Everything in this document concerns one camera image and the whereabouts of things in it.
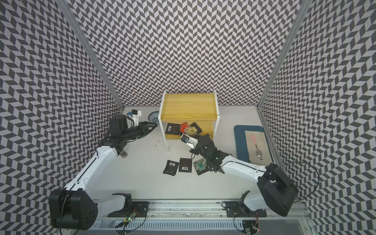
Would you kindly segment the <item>green jasmine tea bag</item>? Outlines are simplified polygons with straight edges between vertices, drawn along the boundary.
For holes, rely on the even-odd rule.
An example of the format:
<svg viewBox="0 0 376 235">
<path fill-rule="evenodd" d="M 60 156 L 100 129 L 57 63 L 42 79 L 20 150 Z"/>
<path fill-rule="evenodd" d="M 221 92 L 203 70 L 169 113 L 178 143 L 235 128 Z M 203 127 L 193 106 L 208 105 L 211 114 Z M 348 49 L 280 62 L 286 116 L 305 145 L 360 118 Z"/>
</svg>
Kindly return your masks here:
<svg viewBox="0 0 376 235">
<path fill-rule="evenodd" d="M 201 175 L 209 171 L 209 168 L 207 166 L 207 162 L 205 159 L 200 159 L 200 160 L 193 162 L 193 167 L 195 168 L 197 175 Z"/>
</svg>

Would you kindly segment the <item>black tea bag with barcode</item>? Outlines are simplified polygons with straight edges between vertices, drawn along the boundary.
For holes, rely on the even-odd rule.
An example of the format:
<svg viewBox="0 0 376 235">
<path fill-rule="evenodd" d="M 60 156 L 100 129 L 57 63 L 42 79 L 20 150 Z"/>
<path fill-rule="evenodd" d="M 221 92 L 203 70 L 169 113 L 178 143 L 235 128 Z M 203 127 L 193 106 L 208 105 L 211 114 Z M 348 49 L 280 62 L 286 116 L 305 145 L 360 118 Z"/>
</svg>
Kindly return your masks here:
<svg viewBox="0 0 376 235">
<path fill-rule="evenodd" d="M 193 160 L 191 158 L 181 158 L 179 162 L 179 172 L 191 173 Z"/>
</svg>

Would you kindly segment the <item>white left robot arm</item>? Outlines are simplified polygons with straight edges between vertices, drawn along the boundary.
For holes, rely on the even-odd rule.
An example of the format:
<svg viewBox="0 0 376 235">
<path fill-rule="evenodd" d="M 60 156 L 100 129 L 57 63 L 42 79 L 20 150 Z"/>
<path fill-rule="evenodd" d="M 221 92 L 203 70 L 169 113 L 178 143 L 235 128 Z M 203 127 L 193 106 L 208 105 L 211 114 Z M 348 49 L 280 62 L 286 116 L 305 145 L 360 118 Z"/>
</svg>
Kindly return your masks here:
<svg viewBox="0 0 376 235">
<path fill-rule="evenodd" d="M 150 134 L 158 125 L 138 121 L 139 115 L 115 115 L 109 120 L 109 130 L 95 154 L 83 169 L 62 189 L 49 195 L 51 225 L 58 230 L 88 230 L 98 218 L 134 213 L 132 197 L 115 193 L 104 199 L 94 199 L 93 190 L 108 166 L 119 156 L 126 158 L 124 147 Z"/>
</svg>

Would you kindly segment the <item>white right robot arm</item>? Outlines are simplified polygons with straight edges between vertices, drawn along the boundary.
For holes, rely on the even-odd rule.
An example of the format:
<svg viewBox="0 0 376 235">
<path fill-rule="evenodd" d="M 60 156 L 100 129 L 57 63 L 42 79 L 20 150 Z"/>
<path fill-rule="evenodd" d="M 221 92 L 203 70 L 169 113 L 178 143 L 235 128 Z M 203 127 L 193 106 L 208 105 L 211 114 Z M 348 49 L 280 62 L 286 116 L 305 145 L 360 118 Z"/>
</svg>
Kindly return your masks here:
<svg viewBox="0 0 376 235">
<path fill-rule="evenodd" d="M 297 197 L 298 189 L 292 179 L 276 164 L 268 166 L 247 163 L 218 150 L 209 135 L 181 137 L 190 152 L 201 155 L 209 171 L 230 174 L 257 185 L 259 192 L 246 191 L 238 202 L 238 210 L 245 216 L 270 209 L 286 217 Z"/>
</svg>

